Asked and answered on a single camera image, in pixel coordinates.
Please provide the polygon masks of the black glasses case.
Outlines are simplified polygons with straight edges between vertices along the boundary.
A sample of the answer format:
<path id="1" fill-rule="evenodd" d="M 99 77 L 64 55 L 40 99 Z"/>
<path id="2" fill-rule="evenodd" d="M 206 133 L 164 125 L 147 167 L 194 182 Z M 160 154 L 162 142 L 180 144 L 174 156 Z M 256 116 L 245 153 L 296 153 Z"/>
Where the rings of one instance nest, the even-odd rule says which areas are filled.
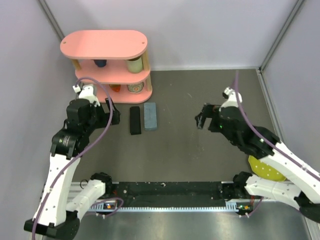
<path id="1" fill-rule="evenodd" d="M 129 109 L 129 131 L 131 135 L 140 135 L 142 133 L 139 106 L 132 106 Z"/>

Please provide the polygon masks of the blue grey glasses case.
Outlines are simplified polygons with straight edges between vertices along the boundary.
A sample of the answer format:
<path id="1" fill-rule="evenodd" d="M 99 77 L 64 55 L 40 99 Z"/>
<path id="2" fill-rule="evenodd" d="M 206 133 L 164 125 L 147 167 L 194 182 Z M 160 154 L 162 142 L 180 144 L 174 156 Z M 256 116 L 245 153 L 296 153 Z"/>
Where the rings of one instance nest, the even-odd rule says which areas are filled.
<path id="1" fill-rule="evenodd" d="M 155 102 L 145 102 L 144 110 L 144 129 L 146 131 L 154 131 L 158 128 L 157 122 L 157 106 Z"/>

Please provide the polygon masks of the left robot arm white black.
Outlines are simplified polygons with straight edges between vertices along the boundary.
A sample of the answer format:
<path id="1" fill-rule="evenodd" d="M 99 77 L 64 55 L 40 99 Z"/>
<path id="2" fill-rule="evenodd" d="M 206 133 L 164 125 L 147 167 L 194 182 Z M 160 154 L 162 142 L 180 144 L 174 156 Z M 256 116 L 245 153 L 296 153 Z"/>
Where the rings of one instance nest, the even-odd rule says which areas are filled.
<path id="1" fill-rule="evenodd" d="M 52 137 L 49 172 L 43 195 L 34 217 L 26 220 L 23 229 L 31 233 L 56 240 L 75 238 L 82 218 L 91 206 L 102 198 L 109 198 L 114 191 L 111 178 L 105 173 L 96 173 L 84 189 L 68 201 L 74 173 L 81 157 L 94 144 L 90 136 L 96 129 L 103 129 L 104 136 L 111 125 L 120 122 L 120 112 L 111 98 L 106 98 L 109 112 L 99 102 L 79 98 L 72 100 L 66 108 L 63 127 Z"/>

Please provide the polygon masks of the pink three-tier wooden shelf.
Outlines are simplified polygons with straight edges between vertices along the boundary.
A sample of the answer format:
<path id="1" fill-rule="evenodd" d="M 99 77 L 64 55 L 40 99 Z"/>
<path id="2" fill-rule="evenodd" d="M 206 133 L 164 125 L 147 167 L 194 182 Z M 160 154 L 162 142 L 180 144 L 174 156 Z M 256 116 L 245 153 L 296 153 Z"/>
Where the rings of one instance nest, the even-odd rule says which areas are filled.
<path id="1" fill-rule="evenodd" d="M 109 92 L 114 103 L 140 104 L 153 93 L 151 66 L 148 55 L 148 39 L 137 30 L 79 30 L 65 36 L 60 43 L 62 54 L 70 59 L 77 78 L 84 84 L 98 81 L 97 98 L 104 102 Z M 126 60 L 142 57 L 143 70 L 128 71 Z M 97 67 L 94 60 L 107 60 L 105 67 Z M 144 82 L 141 93 L 128 91 L 127 85 Z M 120 92 L 114 92 L 109 85 L 121 85 Z"/>

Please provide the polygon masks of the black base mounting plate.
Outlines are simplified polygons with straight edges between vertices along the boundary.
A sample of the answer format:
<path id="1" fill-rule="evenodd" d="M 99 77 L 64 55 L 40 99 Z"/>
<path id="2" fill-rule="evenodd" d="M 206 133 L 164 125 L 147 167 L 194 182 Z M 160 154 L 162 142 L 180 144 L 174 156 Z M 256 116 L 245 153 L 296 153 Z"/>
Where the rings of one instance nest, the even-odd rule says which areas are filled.
<path id="1" fill-rule="evenodd" d="M 119 182 L 107 187 L 98 198 L 118 197 L 124 200 L 124 208 L 217 207 L 225 201 L 244 200 L 252 197 L 245 190 L 235 190 L 232 182 Z"/>

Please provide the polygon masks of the cream cylindrical jar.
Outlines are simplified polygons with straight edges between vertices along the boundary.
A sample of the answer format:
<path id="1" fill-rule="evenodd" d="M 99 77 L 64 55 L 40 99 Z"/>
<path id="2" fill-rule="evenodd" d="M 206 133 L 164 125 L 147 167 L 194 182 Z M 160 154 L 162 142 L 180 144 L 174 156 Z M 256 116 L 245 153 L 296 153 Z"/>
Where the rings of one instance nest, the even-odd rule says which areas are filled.
<path id="1" fill-rule="evenodd" d="M 144 69 L 141 56 L 128 59 L 125 62 L 126 62 L 127 69 L 130 73 L 137 74 Z"/>

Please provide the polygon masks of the orange red small cup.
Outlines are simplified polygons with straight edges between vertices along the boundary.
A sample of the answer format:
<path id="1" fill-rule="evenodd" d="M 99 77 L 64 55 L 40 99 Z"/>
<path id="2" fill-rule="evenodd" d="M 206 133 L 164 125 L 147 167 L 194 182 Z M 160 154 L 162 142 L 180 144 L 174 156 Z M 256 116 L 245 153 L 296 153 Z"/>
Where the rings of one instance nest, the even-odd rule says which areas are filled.
<path id="1" fill-rule="evenodd" d="M 118 93 L 121 90 L 121 84 L 110 84 L 109 87 L 112 91 Z"/>

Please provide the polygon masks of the dark blue cup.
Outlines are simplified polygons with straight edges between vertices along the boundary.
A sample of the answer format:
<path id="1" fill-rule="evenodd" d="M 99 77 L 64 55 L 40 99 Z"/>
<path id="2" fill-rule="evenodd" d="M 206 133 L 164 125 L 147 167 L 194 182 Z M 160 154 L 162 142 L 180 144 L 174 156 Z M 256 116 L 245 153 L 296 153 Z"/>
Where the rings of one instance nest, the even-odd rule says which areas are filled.
<path id="1" fill-rule="evenodd" d="M 94 64 L 99 68 L 103 68 L 107 65 L 106 59 L 94 59 L 93 61 L 94 61 Z"/>

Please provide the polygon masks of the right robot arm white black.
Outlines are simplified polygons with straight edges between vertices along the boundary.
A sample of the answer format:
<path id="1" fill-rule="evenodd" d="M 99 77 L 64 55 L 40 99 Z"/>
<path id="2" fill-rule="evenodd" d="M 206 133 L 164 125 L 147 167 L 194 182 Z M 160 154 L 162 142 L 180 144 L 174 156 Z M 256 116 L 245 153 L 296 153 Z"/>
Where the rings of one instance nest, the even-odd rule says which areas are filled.
<path id="1" fill-rule="evenodd" d="M 276 169 L 289 183 L 267 180 L 241 172 L 233 179 L 233 192 L 239 198 L 261 196 L 289 205 L 306 218 L 320 221 L 320 174 L 297 157 L 272 131 L 265 127 L 251 129 L 235 106 L 205 104 L 195 116 L 198 129 L 211 119 L 208 130 L 222 134 L 241 152 Z"/>

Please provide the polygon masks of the yellow green dotted plate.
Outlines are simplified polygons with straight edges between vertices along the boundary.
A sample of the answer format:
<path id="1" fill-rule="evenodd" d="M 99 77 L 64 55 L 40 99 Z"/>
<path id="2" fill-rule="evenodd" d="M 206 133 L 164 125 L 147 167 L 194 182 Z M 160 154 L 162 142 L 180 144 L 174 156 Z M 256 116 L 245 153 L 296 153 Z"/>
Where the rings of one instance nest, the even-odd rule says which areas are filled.
<path id="1" fill-rule="evenodd" d="M 275 168 L 269 166 L 266 163 L 261 162 L 252 155 L 248 156 L 248 163 L 252 172 L 260 178 L 275 182 L 284 182 L 287 179 Z"/>

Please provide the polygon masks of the patterned ceramic bowl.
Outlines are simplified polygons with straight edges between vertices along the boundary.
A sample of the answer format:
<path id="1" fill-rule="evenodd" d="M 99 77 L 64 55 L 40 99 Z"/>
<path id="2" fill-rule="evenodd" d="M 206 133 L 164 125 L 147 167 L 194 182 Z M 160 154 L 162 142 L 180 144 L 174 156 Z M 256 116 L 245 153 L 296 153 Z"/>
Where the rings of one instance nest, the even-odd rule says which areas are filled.
<path id="1" fill-rule="evenodd" d="M 145 85 L 144 82 L 135 83 L 135 84 L 128 84 L 127 90 L 131 94 L 139 94 L 142 92 L 144 85 Z"/>

